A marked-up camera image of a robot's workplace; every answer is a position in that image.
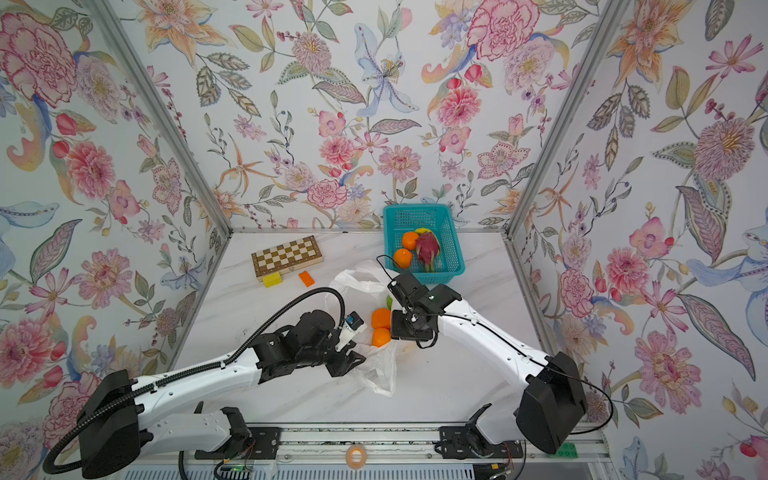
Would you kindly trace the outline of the translucent white plastic bag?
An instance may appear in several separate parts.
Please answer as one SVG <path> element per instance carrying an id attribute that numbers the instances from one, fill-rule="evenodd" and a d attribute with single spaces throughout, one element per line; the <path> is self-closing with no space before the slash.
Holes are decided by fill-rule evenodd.
<path id="1" fill-rule="evenodd" d="M 392 397 L 396 385 L 397 342 L 390 340 L 383 346 L 375 346 L 373 334 L 374 313 L 387 306 L 390 277 L 394 274 L 383 269 L 377 262 L 367 260 L 357 266 L 338 273 L 329 286 L 343 297 L 346 312 L 355 312 L 363 321 L 363 327 L 356 330 L 352 340 L 356 345 L 353 352 L 361 354 L 365 361 L 354 367 L 347 377 L 351 377 L 366 390 L 386 397 Z"/>

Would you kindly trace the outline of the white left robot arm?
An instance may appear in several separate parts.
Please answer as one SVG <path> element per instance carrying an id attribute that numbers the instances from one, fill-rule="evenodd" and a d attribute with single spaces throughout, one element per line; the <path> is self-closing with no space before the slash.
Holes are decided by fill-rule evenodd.
<path id="1" fill-rule="evenodd" d="M 186 370 L 132 379 L 126 371 L 108 375 L 77 418 L 85 479 L 109 476 L 139 457 L 173 450 L 246 448 L 250 432 L 236 407 L 223 407 L 202 418 L 192 408 L 210 397 L 245 389 L 323 366 L 341 377 L 365 358 L 354 351 L 354 337 L 366 327 L 355 312 L 341 321 L 313 310 L 295 325 L 260 333 L 244 349 Z"/>

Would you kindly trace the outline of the red dragon fruit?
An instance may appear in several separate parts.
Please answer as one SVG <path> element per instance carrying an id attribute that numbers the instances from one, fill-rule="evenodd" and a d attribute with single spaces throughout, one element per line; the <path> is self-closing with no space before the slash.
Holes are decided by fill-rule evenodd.
<path id="1" fill-rule="evenodd" d="M 436 261 L 440 250 L 439 241 L 434 233 L 420 235 L 416 253 L 418 261 L 425 272 L 434 272 L 436 270 Z"/>

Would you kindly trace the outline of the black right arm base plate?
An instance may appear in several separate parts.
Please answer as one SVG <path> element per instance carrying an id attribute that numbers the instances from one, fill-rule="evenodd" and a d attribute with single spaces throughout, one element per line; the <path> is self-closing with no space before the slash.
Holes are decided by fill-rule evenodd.
<path id="1" fill-rule="evenodd" d="M 491 444 L 482 436 L 477 421 L 491 406 L 491 403 L 483 405 L 462 425 L 441 426 L 438 429 L 439 439 L 434 445 L 435 452 L 449 460 L 523 459 L 523 448 L 519 441 Z"/>

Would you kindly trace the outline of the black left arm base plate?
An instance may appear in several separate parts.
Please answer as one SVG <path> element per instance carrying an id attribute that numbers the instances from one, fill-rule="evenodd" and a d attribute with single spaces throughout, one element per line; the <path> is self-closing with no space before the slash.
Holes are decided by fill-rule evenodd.
<path id="1" fill-rule="evenodd" d="M 224 407 L 225 430 L 229 434 L 224 444 L 212 451 L 196 450 L 195 460 L 275 460 L 282 429 L 270 426 L 249 426 L 240 410 Z"/>

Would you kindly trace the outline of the orange fruit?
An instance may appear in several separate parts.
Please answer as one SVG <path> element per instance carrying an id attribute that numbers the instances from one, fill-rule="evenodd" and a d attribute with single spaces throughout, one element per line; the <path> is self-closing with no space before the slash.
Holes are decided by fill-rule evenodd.
<path id="1" fill-rule="evenodd" d="M 392 340 L 391 331 L 388 328 L 376 328 L 373 331 L 371 345 L 380 348 Z"/>
<path id="2" fill-rule="evenodd" d="M 387 308 L 380 308 L 373 312 L 371 326 L 374 329 L 390 330 L 392 326 L 392 313 Z"/>
<path id="3" fill-rule="evenodd" d="M 411 250 L 400 248 L 393 254 L 393 261 L 399 269 L 409 269 L 413 261 L 413 253 Z"/>
<path id="4" fill-rule="evenodd" d="M 417 247 L 417 242 L 420 235 L 415 231 L 406 232 L 401 238 L 401 246 L 403 249 L 414 251 Z"/>

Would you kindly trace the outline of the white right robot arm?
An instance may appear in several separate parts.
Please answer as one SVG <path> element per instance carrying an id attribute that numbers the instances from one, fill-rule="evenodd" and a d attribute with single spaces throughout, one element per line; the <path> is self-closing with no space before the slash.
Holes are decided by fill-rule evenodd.
<path id="1" fill-rule="evenodd" d="M 515 339 L 444 284 L 428 288 L 404 271 L 388 289 L 401 306 L 392 314 L 394 339 L 430 348 L 442 337 L 451 338 L 512 387 L 510 400 L 484 405 L 468 421 L 475 449 L 524 440 L 546 454 L 557 453 L 587 413 L 584 387 L 570 356 L 550 356 Z"/>

